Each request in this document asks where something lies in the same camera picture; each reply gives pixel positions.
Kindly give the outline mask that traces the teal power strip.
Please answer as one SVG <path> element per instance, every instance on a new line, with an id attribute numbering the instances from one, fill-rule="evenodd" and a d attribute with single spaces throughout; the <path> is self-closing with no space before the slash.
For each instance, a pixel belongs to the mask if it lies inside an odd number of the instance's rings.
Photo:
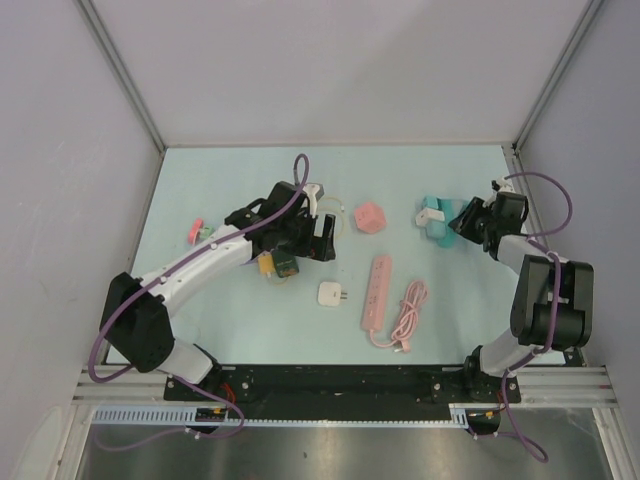
<path id="1" fill-rule="evenodd" d="M 467 206 L 462 199 L 448 199 L 436 196 L 425 196 L 421 209 L 415 216 L 415 225 L 425 230 L 426 237 L 434 241 L 440 248 L 452 248 L 456 234 L 449 226 Z"/>

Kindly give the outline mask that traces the pink power strip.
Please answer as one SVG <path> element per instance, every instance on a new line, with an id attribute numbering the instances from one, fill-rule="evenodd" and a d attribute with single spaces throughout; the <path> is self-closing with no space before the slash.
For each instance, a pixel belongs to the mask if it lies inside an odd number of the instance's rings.
<path id="1" fill-rule="evenodd" d="M 389 255 L 376 256 L 372 261 L 361 318 L 364 331 L 379 332 L 383 327 L 392 265 Z"/>

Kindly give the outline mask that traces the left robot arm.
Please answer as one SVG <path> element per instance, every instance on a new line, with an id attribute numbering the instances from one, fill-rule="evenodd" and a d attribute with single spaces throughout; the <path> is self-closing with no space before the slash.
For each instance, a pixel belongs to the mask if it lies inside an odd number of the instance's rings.
<path id="1" fill-rule="evenodd" d="M 208 282 L 259 256 L 280 250 L 320 262 L 336 257 L 335 217 L 315 232 L 324 188 L 281 181 L 267 198 L 232 212 L 207 239 L 174 262 L 135 278 L 128 273 L 110 283 L 100 334 L 140 373 L 159 370 L 186 381 L 197 398 L 214 397 L 221 387 L 218 364 L 201 347 L 174 336 L 172 317 Z"/>

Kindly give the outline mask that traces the white charger plug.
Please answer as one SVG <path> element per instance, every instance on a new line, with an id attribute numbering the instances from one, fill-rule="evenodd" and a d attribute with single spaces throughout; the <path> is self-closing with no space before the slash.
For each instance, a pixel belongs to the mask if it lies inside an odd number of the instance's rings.
<path id="1" fill-rule="evenodd" d="M 317 302 L 320 306 L 338 307 L 347 298 L 347 292 L 338 282 L 324 281 L 318 286 Z"/>

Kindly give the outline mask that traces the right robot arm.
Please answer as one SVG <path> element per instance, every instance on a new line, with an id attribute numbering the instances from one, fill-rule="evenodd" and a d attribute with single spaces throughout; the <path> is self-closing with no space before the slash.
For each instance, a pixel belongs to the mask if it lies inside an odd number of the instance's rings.
<path id="1" fill-rule="evenodd" d="M 476 347 L 461 373 L 463 393 L 476 402 L 511 400 L 509 380 L 549 351 L 585 346 L 591 337 L 594 268 L 569 260 L 523 232 L 529 204 L 525 196 L 498 192 L 479 197 L 449 222 L 462 238 L 518 275 L 509 328 Z"/>

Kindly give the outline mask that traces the pink cube socket adapter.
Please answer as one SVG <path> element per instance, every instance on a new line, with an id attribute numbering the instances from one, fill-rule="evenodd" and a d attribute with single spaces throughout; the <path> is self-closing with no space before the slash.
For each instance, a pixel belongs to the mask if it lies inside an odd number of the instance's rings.
<path id="1" fill-rule="evenodd" d="M 386 225 L 384 210 L 374 202 L 366 202 L 354 210 L 356 227 L 367 234 L 375 234 Z"/>

